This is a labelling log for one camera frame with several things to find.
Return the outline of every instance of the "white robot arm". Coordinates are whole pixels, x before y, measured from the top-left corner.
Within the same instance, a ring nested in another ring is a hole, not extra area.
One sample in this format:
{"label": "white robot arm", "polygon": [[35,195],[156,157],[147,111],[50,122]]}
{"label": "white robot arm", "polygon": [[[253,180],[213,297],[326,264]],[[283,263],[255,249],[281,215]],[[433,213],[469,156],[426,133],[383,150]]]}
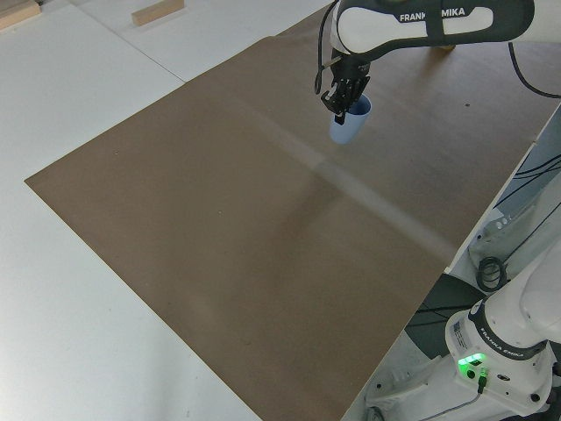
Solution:
{"label": "white robot arm", "polygon": [[[331,5],[331,89],[339,124],[368,83],[371,61],[399,48],[499,41],[561,42],[561,0],[340,0]],[[316,83],[316,93],[321,83]]]}

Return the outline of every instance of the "wooden plank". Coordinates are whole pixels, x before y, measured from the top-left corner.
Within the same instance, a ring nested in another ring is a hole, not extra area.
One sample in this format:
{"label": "wooden plank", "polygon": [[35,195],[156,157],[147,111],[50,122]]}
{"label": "wooden plank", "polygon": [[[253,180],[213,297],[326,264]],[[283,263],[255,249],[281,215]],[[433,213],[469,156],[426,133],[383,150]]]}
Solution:
{"label": "wooden plank", "polygon": [[162,0],[152,6],[132,13],[132,23],[136,26],[142,26],[184,7],[185,0]]}
{"label": "wooden plank", "polygon": [[0,11],[0,29],[15,25],[40,13],[39,5],[33,0],[26,0],[20,4],[15,4],[4,11]]}

